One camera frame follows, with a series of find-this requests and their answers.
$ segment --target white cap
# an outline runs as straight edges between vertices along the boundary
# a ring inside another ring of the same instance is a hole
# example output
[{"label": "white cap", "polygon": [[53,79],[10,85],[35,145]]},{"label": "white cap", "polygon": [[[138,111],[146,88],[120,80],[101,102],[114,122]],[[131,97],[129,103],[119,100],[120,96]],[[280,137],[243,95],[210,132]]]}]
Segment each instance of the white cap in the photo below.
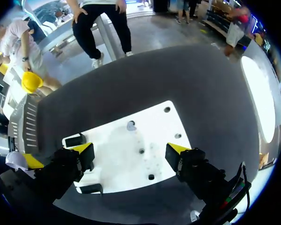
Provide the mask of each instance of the white cap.
[{"label": "white cap", "polygon": [[5,158],[5,164],[14,169],[28,170],[28,165],[25,157],[18,151],[8,153]]}]

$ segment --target gray table surface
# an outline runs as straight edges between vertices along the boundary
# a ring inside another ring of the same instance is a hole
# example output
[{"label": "gray table surface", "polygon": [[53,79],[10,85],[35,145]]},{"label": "gray table surface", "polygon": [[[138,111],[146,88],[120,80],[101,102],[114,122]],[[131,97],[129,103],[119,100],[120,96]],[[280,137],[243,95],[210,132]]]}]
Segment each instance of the gray table surface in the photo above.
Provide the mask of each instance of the gray table surface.
[{"label": "gray table surface", "polygon": [[69,35],[67,35],[66,37],[63,37],[61,40],[59,40],[59,42],[61,42],[63,39],[66,39],[67,37],[69,37],[71,34],[73,34],[73,30],[72,30],[72,20],[64,23],[62,26],[58,27],[56,30],[54,30],[51,34],[49,34],[47,37],[45,37],[39,44],[38,46],[40,47],[40,49],[43,51],[45,48],[47,48],[48,45],[50,45],[51,43],[54,43],[54,41],[59,38],[62,37],[64,33],[69,33]]},{"label": "gray table surface", "polygon": [[[245,161],[248,180],[259,164],[258,127],[241,69],[210,45],[177,46],[109,63],[65,84],[38,106],[43,156],[62,138],[171,100],[192,147],[206,152],[227,179]],[[114,223],[187,224],[204,206],[176,177],[136,190],[81,195],[72,186],[54,204],[79,216]]]}]

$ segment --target wristwatch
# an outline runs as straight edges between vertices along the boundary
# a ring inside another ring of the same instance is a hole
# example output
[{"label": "wristwatch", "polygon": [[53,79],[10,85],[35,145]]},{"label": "wristwatch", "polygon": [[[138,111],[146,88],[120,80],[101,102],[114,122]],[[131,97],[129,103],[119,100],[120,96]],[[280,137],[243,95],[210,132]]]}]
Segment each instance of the wristwatch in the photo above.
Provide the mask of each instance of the wristwatch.
[{"label": "wristwatch", "polygon": [[27,56],[27,57],[23,57],[22,58],[22,62],[25,62],[25,61],[27,61],[29,59],[29,57]]}]

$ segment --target white platform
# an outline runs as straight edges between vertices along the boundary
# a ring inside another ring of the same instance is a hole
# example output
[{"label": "white platform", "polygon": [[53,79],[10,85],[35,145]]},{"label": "white platform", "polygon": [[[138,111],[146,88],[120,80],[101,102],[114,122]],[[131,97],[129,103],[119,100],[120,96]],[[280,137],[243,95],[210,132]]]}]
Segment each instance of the white platform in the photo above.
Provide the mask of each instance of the white platform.
[{"label": "white platform", "polygon": [[[135,131],[129,131],[129,121]],[[100,183],[104,193],[127,191],[158,183],[175,176],[165,159],[167,143],[191,148],[183,124],[171,101],[82,132],[94,144],[94,170],[86,171],[79,187]]]}]

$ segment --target cable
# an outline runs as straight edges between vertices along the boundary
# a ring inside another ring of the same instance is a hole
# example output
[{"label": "cable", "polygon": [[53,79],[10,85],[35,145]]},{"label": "cable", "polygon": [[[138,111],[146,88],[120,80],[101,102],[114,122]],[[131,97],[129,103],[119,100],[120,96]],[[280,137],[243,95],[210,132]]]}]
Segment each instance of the cable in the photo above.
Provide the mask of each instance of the cable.
[{"label": "cable", "polygon": [[[247,174],[246,174],[246,169],[245,169],[244,162],[243,162],[243,173],[244,173],[244,183],[245,183],[245,185],[247,185],[248,184],[248,179],[247,179]],[[247,212],[249,210],[249,207],[250,207],[250,195],[249,195],[249,189],[248,188],[247,188],[246,192],[247,192],[248,204],[247,204],[247,209],[245,210],[245,212]]]}]

